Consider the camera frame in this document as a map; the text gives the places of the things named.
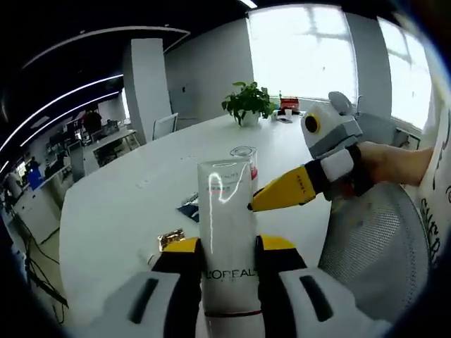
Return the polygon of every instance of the desk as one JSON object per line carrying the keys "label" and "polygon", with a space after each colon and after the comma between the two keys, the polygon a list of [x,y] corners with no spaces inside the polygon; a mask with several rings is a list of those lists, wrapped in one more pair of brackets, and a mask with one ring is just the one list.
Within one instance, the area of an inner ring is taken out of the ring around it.
{"label": "desk", "polygon": [[136,133],[135,130],[121,128],[119,129],[118,132],[115,132],[114,134],[104,137],[103,139],[100,139],[98,142],[90,144],[89,146],[86,147],[86,150],[95,152],[96,150],[102,148],[103,146],[106,146],[107,144],[110,144],[111,142],[117,141],[118,139],[122,139],[135,133]]}
{"label": "desk", "polygon": [[13,207],[38,244],[48,239],[59,228],[64,194],[73,183],[71,176],[64,180],[61,177],[61,173],[68,166],[65,165],[43,181],[34,191],[30,187],[25,189]]}
{"label": "desk", "polygon": [[[76,325],[103,310],[107,296],[158,252],[159,234],[199,225],[176,210],[197,191],[197,163],[230,158],[237,146],[258,149],[259,186],[311,160],[298,116],[292,124],[260,120],[241,128],[230,116],[193,125],[127,153],[74,184],[60,227],[61,277]],[[318,264],[330,214],[322,195],[307,206],[257,213],[259,228],[293,241],[308,266]]]}
{"label": "desk", "polygon": [[104,137],[103,139],[100,139],[98,142],[90,144],[89,146],[86,146],[85,148],[83,148],[83,157],[85,160],[84,165],[85,165],[86,176],[92,174],[94,171],[97,171],[99,169],[99,164],[97,163],[97,159],[95,156],[95,153],[97,150],[99,150],[103,146],[106,146],[107,144],[110,144],[111,142],[117,141],[118,139],[125,138],[128,148],[130,149],[130,151],[132,151],[133,149],[132,149],[129,141],[127,140],[127,137],[130,135],[134,135],[134,134],[136,134],[136,130],[128,130],[125,128],[121,128],[121,129],[119,129],[118,132],[115,132],[114,134]]}

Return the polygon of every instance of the white pot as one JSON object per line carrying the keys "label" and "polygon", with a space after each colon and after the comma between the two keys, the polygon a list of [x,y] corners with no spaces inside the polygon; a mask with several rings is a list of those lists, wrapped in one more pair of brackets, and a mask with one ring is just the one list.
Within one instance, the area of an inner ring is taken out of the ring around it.
{"label": "white pot", "polygon": [[255,127],[259,124],[259,113],[253,114],[251,111],[248,111],[245,115],[245,118],[241,120],[242,127]]}

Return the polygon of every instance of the blue object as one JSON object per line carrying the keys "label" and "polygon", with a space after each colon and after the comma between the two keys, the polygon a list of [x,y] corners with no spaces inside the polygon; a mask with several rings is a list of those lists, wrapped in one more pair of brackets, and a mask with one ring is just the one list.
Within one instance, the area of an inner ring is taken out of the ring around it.
{"label": "blue object", "polygon": [[39,169],[30,169],[27,176],[28,182],[32,190],[36,190],[44,181]]}

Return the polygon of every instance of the white cosmetic tube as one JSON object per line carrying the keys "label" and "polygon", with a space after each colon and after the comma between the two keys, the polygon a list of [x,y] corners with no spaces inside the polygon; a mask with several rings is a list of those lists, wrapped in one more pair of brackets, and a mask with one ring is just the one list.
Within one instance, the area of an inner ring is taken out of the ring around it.
{"label": "white cosmetic tube", "polygon": [[[200,163],[197,169],[199,231],[206,256],[202,298],[210,337],[241,337],[240,332],[245,337],[249,330],[263,337],[254,258],[257,222],[247,210],[252,200],[249,160]],[[237,322],[245,323],[242,330]]]}

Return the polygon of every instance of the round table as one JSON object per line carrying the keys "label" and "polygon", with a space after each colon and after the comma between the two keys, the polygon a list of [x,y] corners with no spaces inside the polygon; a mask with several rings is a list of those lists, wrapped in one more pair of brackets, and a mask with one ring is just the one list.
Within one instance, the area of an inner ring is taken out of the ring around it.
{"label": "round table", "polygon": [[[197,163],[230,158],[237,146],[258,149],[259,186],[311,160],[299,117],[284,124],[260,120],[241,128],[228,115],[193,125],[141,146],[74,184],[60,226],[61,277],[76,325],[103,310],[107,296],[158,253],[157,236],[199,224],[176,210],[197,191]],[[257,213],[260,232],[293,242],[308,266],[317,266],[326,238],[330,202]]]}

